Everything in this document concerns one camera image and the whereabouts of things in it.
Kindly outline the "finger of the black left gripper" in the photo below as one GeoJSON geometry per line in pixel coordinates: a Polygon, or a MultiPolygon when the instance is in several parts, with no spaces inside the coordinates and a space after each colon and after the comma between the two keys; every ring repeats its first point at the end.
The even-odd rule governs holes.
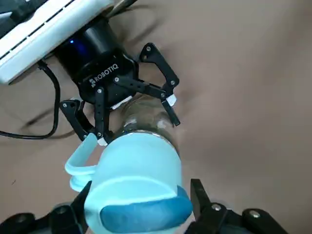
{"type": "Polygon", "coordinates": [[[85,140],[89,134],[94,134],[96,140],[109,144],[113,140],[113,132],[109,130],[109,115],[107,109],[107,95],[104,88],[95,91],[94,120],[92,125],[86,117],[83,107],[85,101],[79,99],[68,99],[60,103],[60,109],[70,123],[80,140],[85,140]]]}
{"type": "Polygon", "coordinates": [[[174,89],[179,85],[179,78],[165,60],[159,49],[152,42],[144,45],[138,58],[141,63],[155,64],[163,74],[166,82],[161,87],[158,87],[154,84],[144,83],[144,81],[138,78],[138,72],[129,72],[125,76],[119,75],[115,77],[114,83],[128,90],[159,99],[163,108],[167,112],[171,123],[174,126],[178,126],[180,120],[173,109],[175,103],[173,95],[174,89]]]}

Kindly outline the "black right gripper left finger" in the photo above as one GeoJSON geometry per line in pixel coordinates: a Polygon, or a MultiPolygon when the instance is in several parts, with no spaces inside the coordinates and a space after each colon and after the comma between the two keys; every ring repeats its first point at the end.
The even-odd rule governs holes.
{"type": "Polygon", "coordinates": [[[36,218],[33,213],[17,213],[0,224],[2,234],[85,234],[84,203],[91,187],[89,181],[76,198],[57,205],[48,214],[36,218]]]}

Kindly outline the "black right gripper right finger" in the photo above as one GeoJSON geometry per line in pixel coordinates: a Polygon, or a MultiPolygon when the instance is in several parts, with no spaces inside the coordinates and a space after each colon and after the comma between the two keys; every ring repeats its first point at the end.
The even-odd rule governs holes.
{"type": "Polygon", "coordinates": [[[200,179],[191,179],[191,203],[195,220],[186,234],[287,234],[288,232],[266,211],[245,209],[242,214],[211,202],[200,179]]]}

